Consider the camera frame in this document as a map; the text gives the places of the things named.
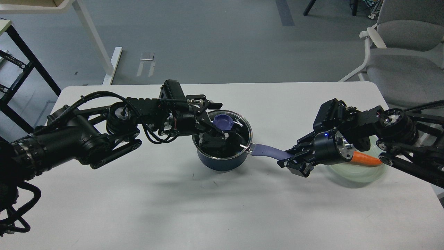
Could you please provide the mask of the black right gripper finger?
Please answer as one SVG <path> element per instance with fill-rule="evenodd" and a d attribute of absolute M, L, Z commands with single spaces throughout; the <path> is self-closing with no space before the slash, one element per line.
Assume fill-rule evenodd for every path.
<path fill-rule="evenodd" d="M 294 159 L 283 159 L 278 160 L 277 164 L 281 168 L 287 168 L 292 174 L 298 175 L 300 177 L 307 178 L 311 174 L 314 166 L 312 163 L 307 163 L 304 160 L 301 162 L 296 162 Z"/>
<path fill-rule="evenodd" d="M 313 156 L 313 141 L 299 142 L 291 149 L 287 149 L 285 152 L 289 154 L 284 159 L 293 160 L 310 160 Z"/>

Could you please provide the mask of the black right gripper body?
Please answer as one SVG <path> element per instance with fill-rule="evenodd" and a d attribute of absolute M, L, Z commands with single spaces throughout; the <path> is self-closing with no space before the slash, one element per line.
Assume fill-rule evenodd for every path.
<path fill-rule="evenodd" d="M 313 166 L 349 162 L 355 151 L 355 147 L 337 129 L 309 133 L 298 139 L 297 148 L 302 152 L 308 151 L 302 158 Z"/>

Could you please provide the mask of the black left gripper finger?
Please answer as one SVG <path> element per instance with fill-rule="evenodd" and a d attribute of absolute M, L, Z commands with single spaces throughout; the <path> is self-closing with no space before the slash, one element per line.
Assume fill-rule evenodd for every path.
<path fill-rule="evenodd" d="M 191 115 L 202 115 L 206 113 L 208 109 L 219 110 L 223 106 L 220 102 L 213 102 L 206 99 L 188 99 L 187 104 L 189 105 L 187 114 Z"/>
<path fill-rule="evenodd" d="M 223 149 L 227 146 L 231 129 L 218 130 L 217 127 L 199 126 L 199 147 L 202 150 Z"/>

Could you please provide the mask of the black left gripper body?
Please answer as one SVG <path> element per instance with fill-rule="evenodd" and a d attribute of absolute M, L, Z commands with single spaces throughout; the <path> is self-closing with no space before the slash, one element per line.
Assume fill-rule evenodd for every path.
<path fill-rule="evenodd" d="M 189 105 L 188 99 L 171 99 L 170 104 L 173 114 L 173 122 L 171 125 L 171 136 L 188 136 L 198 134 L 200 132 L 199 126 L 213 126 L 208 113 L 202 115 L 187 114 Z"/>

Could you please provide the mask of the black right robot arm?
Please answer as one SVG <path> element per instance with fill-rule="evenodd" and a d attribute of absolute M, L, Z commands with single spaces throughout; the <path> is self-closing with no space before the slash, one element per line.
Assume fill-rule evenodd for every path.
<path fill-rule="evenodd" d="M 443 117 L 420 114 L 441 101 L 410 109 L 376 106 L 359 111 L 344 101 L 332 99 L 320 106 L 313 131 L 279 157 L 277 164 L 294 174 L 308 177 L 314 166 L 350 162 L 357 152 L 370 150 L 370 137 L 382 150 L 382 163 L 438 187 L 443 187 Z"/>

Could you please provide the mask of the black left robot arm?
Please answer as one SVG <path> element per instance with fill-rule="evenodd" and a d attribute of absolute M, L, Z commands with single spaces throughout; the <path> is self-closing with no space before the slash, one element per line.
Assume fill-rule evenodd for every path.
<path fill-rule="evenodd" d="M 158 98 L 92 92 L 49 115 L 48 123 L 33 133 L 13 142 L 1 139 L 1 211 L 6 213 L 1 235 L 30 231 L 23 215 L 39 201 L 41 191 L 29 180 L 72 159 L 98 169 L 137 149 L 141 131 L 152 144 L 200 135 L 204 147 L 224 146 L 232 119 L 207 113 L 221 107 L 205 95 L 184 95 L 178 81 L 166 80 Z"/>

